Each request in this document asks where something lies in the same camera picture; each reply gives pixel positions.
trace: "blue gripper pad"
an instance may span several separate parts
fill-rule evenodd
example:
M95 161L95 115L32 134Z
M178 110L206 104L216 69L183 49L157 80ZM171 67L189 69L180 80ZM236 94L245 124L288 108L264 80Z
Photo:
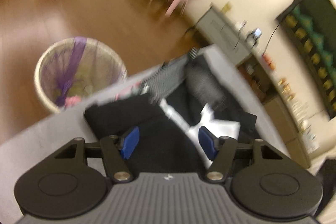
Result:
M198 141L209 160L214 161L218 151L215 148L214 140L217 138L206 128L198 130Z
M136 148L140 138L138 127L134 127L121 136L120 155L124 160L128 160L134 149Z

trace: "trash can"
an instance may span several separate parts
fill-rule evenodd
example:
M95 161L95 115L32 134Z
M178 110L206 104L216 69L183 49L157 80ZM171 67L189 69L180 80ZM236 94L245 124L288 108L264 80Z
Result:
M58 113L67 97L87 97L126 76L123 61L110 47L92 38L75 37L56 42L43 53L34 85L44 107Z

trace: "gray ribbed panel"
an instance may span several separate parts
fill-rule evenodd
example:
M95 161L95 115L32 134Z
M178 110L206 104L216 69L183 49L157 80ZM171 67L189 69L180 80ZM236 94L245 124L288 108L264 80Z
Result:
M197 174L142 173L134 182L112 188L91 212L61 221L25 216L18 224L267 224L239 209L219 185ZM316 224L304 218L296 224Z

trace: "silver bolt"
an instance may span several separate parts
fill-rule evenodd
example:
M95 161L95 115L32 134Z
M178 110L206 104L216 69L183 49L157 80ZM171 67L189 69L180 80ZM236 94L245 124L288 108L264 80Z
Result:
M223 174L220 172L209 172L207 173L207 178L212 181L222 180Z
M131 174L128 172L120 171L115 173L113 177L118 181L125 181L131 178Z

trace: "white logo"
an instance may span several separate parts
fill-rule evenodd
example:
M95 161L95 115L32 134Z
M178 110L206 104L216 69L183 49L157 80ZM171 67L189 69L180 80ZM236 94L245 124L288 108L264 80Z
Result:
M166 175L165 177L163 177L165 180L171 180L171 179L173 179L174 177L172 176L172 175L170 175L170 174L168 174L168 175Z

